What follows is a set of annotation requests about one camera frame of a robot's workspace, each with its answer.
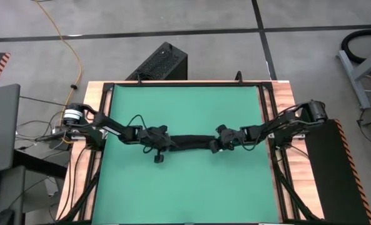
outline gray floor tile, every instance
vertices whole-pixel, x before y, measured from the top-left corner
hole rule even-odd
[[[62,34],[255,28],[248,0],[42,2]],[[0,0],[0,37],[56,35],[34,1]]]
[[[357,98],[341,62],[334,57],[342,39],[350,32],[273,33],[267,38],[277,76],[290,80],[296,102],[321,100],[327,105],[328,115],[341,120],[371,205],[371,143],[360,133],[356,123],[360,115]],[[358,48],[367,48],[371,40],[367,41],[366,44],[355,45],[354,51],[358,53]],[[371,128],[363,130],[371,138]]]
[[[258,0],[266,28],[371,24],[371,0]]]
[[[269,79],[258,34],[77,40],[70,43],[81,57],[84,73],[73,101],[83,102],[88,81],[126,79],[164,41],[188,53],[188,79],[233,80],[238,70],[245,79]],[[67,46],[60,41],[0,43],[0,52],[4,51],[10,52],[11,58],[0,86],[18,83],[23,96],[64,103],[78,74],[75,57]],[[61,106],[21,99],[18,123],[48,121],[60,110]],[[31,124],[20,132],[34,136],[45,129],[45,124]],[[45,157],[50,154],[46,147],[38,144],[27,152]]]

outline green mat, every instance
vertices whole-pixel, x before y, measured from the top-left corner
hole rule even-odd
[[[111,118],[126,125],[136,114],[171,135],[262,123],[255,87],[116,86]],[[278,222],[264,142],[252,152],[165,152],[161,164],[142,149],[108,136],[93,224]]]

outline desk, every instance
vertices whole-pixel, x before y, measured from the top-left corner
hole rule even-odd
[[[149,82],[156,82],[156,83],[188,83],[189,81],[149,81]],[[237,83],[237,81],[192,81],[193,83]],[[99,109],[99,104],[102,97],[103,92],[103,85],[104,83],[136,83],[136,81],[91,81],[88,83],[88,88],[86,90],[84,103],[89,104],[94,109]],[[273,81],[273,92],[275,95],[275,101],[277,105],[277,110],[282,111],[287,107],[290,107],[295,104],[293,100],[292,90],[290,83],[288,81]],[[111,97],[111,93],[107,92],[106,97],[106,104],[104,112],[107,113],[108,106],[109,106],[109,100]],[[273,117],[270,112],[272,111],[271,105],[270,105],[270,99],[268,95],[265,95],[266,97],[266,105],[269,112],[270,119]],[[58,209],[58,215],[60,215],[61,211],[64,208],[64,205],[66,204],[66,200],[68,198],[68,206],[71,205],[71,195],[74,189],[74,203],[76,200],[80,197],[80,195],[83,192],[86,174],[88,171],[88,164],[89,164],[89,158],[91,155],[91,151],[85,151],[81,158],[78,159],[78,156],[81,152],[81,150],[84,148],[84,141],[78,141],[74,143],[73,150],[72,150],[72,156],[71,156],[71,165],[75,165],[78,161],[78,167],[76,170],[76,182],[75,187],[71,187],[70,193],[68,193],[69,189],[69,176],[66,176],[66,180],[64,183],[64,188],[61,195],[61,201],[59,204]],[[305,142],[304,141],[294,141],[293,145],[302,151],[307,151]],[[95,172],[98,164],[99,164],[99,157],[98,154],[96,156],[95,164],[93,171]],[[287,157],[288,162],[290,165],[290,173],[293,180],[294,189],[298,193],[298,195],[301,197],[301,199],[304,201],[304,203],[311,209],[311,211],[318,217],[323,218],[323,212],[322,207],[320,205],[320,201],[317,194],[317,189],[315,185],[315,180],[313,178],[312,169],[310,166],[310,161],[302,156],[300,153],[288,150],[287,151]],[[71,184],[73,184],[74,179],[74,166],[71,166]],[[273,177],[273,191],[275,191],[276,184]],[[283,189],[283,192],[285,193],[285,200],[286,200],[286,207],[287,207],[287,213],[289,218],[293,218],[292,214],[292,205],[291,201],[289,199],[289,196],[285,189]],[[89,195],[87,206],[85,210],[85,219],[90,219],[92,215],[92,208],[93,208],[93,202],[94,202],[94,191]],[[70,207],[66,207],[63,211],[62,217],[69,211]]]
[[[25,167],[18,166],[0,172],[0,212],[10,204],[14,210],[14,225],[22,224],[23,198],[25,181]]]

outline black fabric strip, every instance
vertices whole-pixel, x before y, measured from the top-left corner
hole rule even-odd
[[[79,39],[103,39],[103,38],[137,38],[137,37],[155,37],[155,36],[177,36],[177,35],[197,35],[197,34],[242,34],[256,33],[257,28],[245,29],[204,29],[204,30],[186,30],[186,31],[157,31],[157,32],[129,32],[114,34],[84,34],[63,36],[65,40]],[[37,36],[37,37],[0,37],[0,42],[19,42],[19,41],[58,41],[59,36]]]
[[[66,40],[81,40],[81,39],[137,38],[155,36],[197,35],[197,34],[245,34],[245,33],[259,33],[262,31],[265,33],[298,32],[298,31],[341,31],[349,29],[371,29],[371,24],[346,25],[346,26],[317,26],[317,27],[273,27],[273,28],[238,28],[238,29],[235,28],[235,29],[204,29],[196,31],[186,30],[186,31],[158,31],[158,32],[129,32],[112,34],[79,34],[63,36],[63,38]],[[0,37],[0,42],[58,41],[58,40],[60,40],[59,36]]]
[[[265,28],[266,33],[275,32],[297,32],[297,31],[343,31],[349,29],[371,29],[371,24],[368,25],[345,25],[345,26],[314,26],[314,27],[277,27]]]
[[[263,26],[262,15],[260,14],[257,0],[252,0],[252,5],[253,5],[253,11],[255,12],[256,22],[258,24],[260,41],[262,42],[263,52],[265,54],[268,73],[272,80],[277,80],[277,75],[275,74],[275,70],[274,70],[272,54],[270,52],[270,48],[268,47],[268,41],[267,41],[267,37],[265,34],[265,28]]]
[[[179,135],[170,137],[178,147],[170,149],[170,151],[183,151],[189,149],[210,149],[210,141],[214,141],[214,136],[206,135]]]

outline black metal frame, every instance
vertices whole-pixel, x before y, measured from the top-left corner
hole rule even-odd
[[[262,105],[263,118],[264,118],[265,122],[267,122],[270,119],[268,108],[267,108],[267,103],[266,103],[266,98],[265,98],[265,90],[268,92],[268,96],[270,98],[270,105],[272,107],[273,116],[276,116],[278,114],[277,105],[276,105],[276,102],[275,102],[275,96],[274,96],[274,92],[273,92],[273,85],[272,85],[271,81],[243,82],[242,75],[240,74],[240,72],[238,72],[238,74],[236,76],[236,80],[238,80],[238,82],[213,82],[213,81],[212,82],[192,82],[192,81],[190,81],[190,82],[184,82],[184,83],[182,83],[182,82],[152,83],[152,82],[138,81],[138,82],[127,83],[127,84],[113,83],[113,82],[112,83],[104,83],[102,98],[101,98],[101,102],[100,102],[100,105],[99,105],[99,111],[103,111],[103,109],[106,105],[106,97],[107,97],[107,92],[108,91],[112,92],[111,97],[113,97],[114,87],[116,85],[125,86],[125,87],[240,87],[240,86],[245,87],[245,86],[248,86],[248,87],[257,87],[257,89],[258,89],[259,96],[260,96],[260,101],[261,101],[261,105]],[[111,109],[111,103],[112,103],[112,101],[110,101],[110,104],[109,104],[109,112],[110,112],[110,109]],[[270,154],[273,156],[272,160],[276,160],[277,157],[276,157],[275,152],[277,151],[277,149],[273,145],[271,140],[269,140],[269,148],[270,148]],[[282,159],[283,159],[282,164],[283,164],[283,168],[284,168],[284,171],[285,171],[285,177],[286,177],[287,181],[289,182],[289,184],[291,185],[291,187],[293,188],[292,177],[291,177],[290,166],[289,166],[289,163],[288,163],[287,154],[286,154],[284,149],[282,149],[280,151],[280,154],[281,154]],[[89,184],[89,182],[92,178],[92,172],[93,172],[93,168],[94,168],[95,158],[96,158],[96,153],[92,152],[90,160],[89,160],[88,171],[86,173],[85,187]],[[287,207],[285,205],[285,196],[283,194],[282,184],[281,184],[281,182],[278,179],[276,174],[274,174],[274,177],[275,177],[275,183],[276,183],[276,188],[277,188],[278,203],[279,203],[279,206],[280,206],[280,213],[281,213],[282,219],[286,220],[286,219],[288,219],[288,214],[287,214]],[[298,210],[298,207],[295,204],[295,201],[293,199],[291,199],[291,204],[292,204],[293,217],[295,219],[299,220],[300,219],[299,210]],[[79,220],[84,219],[85,209],[86,209],[86,202],[83,204],[82,208],[80,209]]]
[[[21,151],[14,150],[13,167],[24,166],[30,171],[52,176],[54,178],[65,179],[67,168],[59,164],[48,162],[43,159],[30,156]]]

